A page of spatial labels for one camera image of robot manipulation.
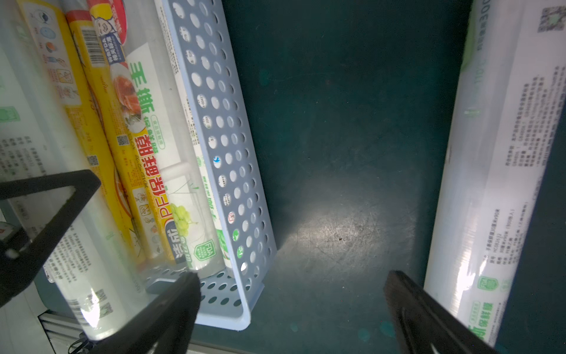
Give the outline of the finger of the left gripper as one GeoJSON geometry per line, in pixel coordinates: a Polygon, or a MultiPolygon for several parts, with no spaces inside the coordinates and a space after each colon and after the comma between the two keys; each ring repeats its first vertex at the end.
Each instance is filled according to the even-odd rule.
{"type": "Polygon", "coordinates": [[[23,238],[27,236],[23,229],[18,230],[8,241],[1,242],[2,305],[6,305],[31,285],[65,232],[100,186],[101,181],[90,170],[57,173],[1,183],[2,200],[65,187],[73,189],[71,196],[66,199],[59,211],[32,242],[23,243],[23,238]]]}

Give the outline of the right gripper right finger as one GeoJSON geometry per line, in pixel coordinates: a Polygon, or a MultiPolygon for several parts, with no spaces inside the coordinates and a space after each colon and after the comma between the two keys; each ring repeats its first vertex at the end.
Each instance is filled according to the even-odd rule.
{"type": "Polygon", "coordinates": [[[494,353],[402,271],[390,271],[384,287],[401,353],[494,353]]]}

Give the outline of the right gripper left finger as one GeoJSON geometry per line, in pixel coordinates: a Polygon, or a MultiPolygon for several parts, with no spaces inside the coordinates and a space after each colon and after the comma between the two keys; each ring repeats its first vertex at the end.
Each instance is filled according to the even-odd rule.
{"type": "Polygon", "coordinates": [[[200,280],[186,273],[91,353],[186,353],[201,301],[200,280]]]}

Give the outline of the light blue plastic basket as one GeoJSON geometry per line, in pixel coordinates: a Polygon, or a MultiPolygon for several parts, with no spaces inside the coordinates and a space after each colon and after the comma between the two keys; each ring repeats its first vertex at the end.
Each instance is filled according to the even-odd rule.
{"type": "Polygon", "coordinates": [[[156,11],[203,184],[231,263],[201,283],[196,322],[245,330],[277,255],[246,105],[220,1],[158,1],[156,11]]]}

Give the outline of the yellow wrap roll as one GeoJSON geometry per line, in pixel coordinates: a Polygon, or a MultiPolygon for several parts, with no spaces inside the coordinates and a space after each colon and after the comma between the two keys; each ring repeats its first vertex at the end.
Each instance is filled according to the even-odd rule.
{"type": "Polygon", "coordinates": [[[41,60],[137,270],[146,265],[123,186],[63,10],[53,2],[19,1],[41,60]]]}
{"type": "Polygon", "coordinates": [[[85,73],[102,114],[103,129],[135,235],[145,259],[154,265],[185,266],[172,209],[156,155],[141,115],[137,87],[132,80],[110,1],[64,1],[63,11],[85,73]]]}

